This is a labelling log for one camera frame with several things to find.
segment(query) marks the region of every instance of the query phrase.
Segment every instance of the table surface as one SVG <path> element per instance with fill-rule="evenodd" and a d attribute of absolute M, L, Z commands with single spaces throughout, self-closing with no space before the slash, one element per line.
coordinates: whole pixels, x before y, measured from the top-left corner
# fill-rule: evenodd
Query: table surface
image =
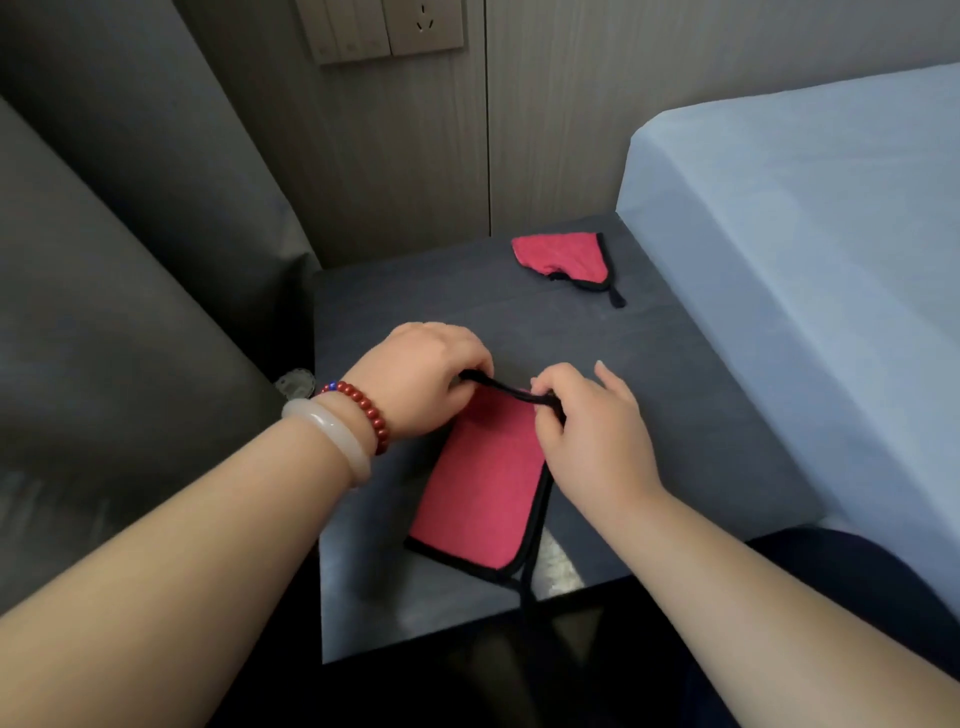
<path fill-rule="evenodd" d="M 558 361 L 587 372 L 602 358 L 636 394 L 675 495 L 743 539 L 821 518 L 813 489 L 619 218 L 543 231 L 603 232 L 627 306 L 520 267 L 509 237 L 324 271 L 315 286 L 318 378 L 341 376 L 406 321 L 471 328 L 491 350 L 497 378 L 518 386 Z M 515 592 L 402 546 L 446 432 L 394 444 L 324 530 L 325 662 L 518 606 Z M 537 597 L 626 573 L 555 488 Z"/>

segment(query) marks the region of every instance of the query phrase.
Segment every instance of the black trim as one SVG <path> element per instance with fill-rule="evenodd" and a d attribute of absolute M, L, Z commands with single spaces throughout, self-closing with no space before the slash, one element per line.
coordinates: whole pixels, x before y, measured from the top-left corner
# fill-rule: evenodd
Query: black trim
<path fill-rule="evenodd" d="M 503 392 L 505 395 L 510 395 L 515 400 L 525 401 L 528 404 L 544 404 L 554 411 L 554 414 L 557 415 L 557 419 L 560 420 L 561 425 L 566 424 L 566 415 L 564 414 L 564 406 L 560 403 L 560 398 L 553 393 L 551 389 L 545 395 L 535 395 L 531 392 L 527 392 L 525 389 L 516 389 L 511 387 L 509 384 L 504 384 L 503 382 L 497 381 L 491 376 L 485 375 L 479 369 L 464 369 L 459 374 L 460 379 L 466 379 L 467 381 L 475 381 L 477 384 L 483 384 L 485 387 L 492 387 L 498 392 Z"/>
<path fill-rule="evenodd" d="M 569 280 L 577 288 L 593 293 L 603 293 L 607 291 L 610 295 L 610 303 L 614 308 L 623 308 L 627 305 L 626 300 L 620 295 L 620 292 L 613 287 L 613 261 L 610 258 L 610 252 L 607 250 L 607 243 L 604 241 L 603 233 L 594 233 L 597 238 L 597 247 L 600 248 L 600 255 L 603 257 L 603 264 L 607 266 L 607 277 L 603 282 L 597 283 L 594 280 L 573 279 L 563 271 L 557 271 L 547 276 L 550 280 Z"/>
<path fill-rule="evenodd" d="M 403 541 L 403 545 L 415 553 L 431 558 L 453 569 L 464 571 L 470 574 L 470 576 L 475 576 L 478 579 L 490 581 L 494 584 L 510 587 L 518 592 L 522 592 L 524 586 L 526 586 L 527 589 L 529 589 L 530 586 L 526 569 L 519 581 L 514 578 L 514 575 L 518 569 L 529 565 L 530 577 L 533 576 L 533 565 L 537 563 L 540 533 L 546 521 L 546 507 L 550 500 L 550 489 L 552 486 L 553 475 L 550 473 L 550 469 L 546 467 L 546 463 L 543 463 L 543 468 L 540 470 L 540 481 L 537 483 L 537 491 L 534 493 L 534 501 L 530 507 L 530 518 L 527 520 L 527 526 L 523 531 L 523 539 L 520 541 L 520 546 L 514 558 L 510 560 L 509 564 L 500 569 L 485 567 L 480 564 L 474 564 L 467 559 L 462 559 L 459 556 L 452 556 L 412 536 L 407 536 Z"/>

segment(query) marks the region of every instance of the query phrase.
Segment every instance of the wall socket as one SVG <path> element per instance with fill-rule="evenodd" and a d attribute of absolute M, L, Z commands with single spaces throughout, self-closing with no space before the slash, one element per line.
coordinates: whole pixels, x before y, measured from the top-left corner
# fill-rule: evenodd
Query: wall socket
<path fill-rule="evenodd" d="M 394 56 L 464 46 L 463 0 L 383 0 Z"/>

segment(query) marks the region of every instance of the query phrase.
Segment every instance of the red beaded bracelet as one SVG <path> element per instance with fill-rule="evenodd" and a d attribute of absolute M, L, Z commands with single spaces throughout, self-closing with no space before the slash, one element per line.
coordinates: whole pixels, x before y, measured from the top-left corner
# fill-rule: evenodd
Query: red beaded bracelet
<path fill-rule="evenodd" d="M 324 385 L 323 392 L 340 392 L 347 395 L 353 401 L 360 405 L 360 409 L 367 415 L 370 424 L 373 425 L 373 431 L 376 433 L 376 452 L 375 455 L 382 455 L 390 446 L 390 429 L 387 427 L 387 421 L 380 416 L 380 410 L 373 406 L 373 402 L 367 399 L 367 396 L 352 384 L 345 381 L 331 381 Z"/>

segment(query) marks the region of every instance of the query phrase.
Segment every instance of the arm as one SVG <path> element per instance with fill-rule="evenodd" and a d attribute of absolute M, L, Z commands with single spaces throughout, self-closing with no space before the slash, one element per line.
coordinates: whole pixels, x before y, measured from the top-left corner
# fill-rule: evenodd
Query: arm
<path fill-rule="evenodd" d="M 546 370 L 565 427 L 540 408 L 564 494 L 677 628 L 743 726 L 934 726 L 960 716 L 960 684 L 663 490 L 636 400 L 569 365 Z"/>
<path fill-rule="evenodd" d="M 404 325 L 344 379 L 402 438 L 466 406 L 472 367 L 492 373 L 466 329 Z M 373 452 L 356 404 L 318 399 Z M 271 426 L 0 619 L 0 724 L 204 724 L 349 485 L 315 426 Z"/>

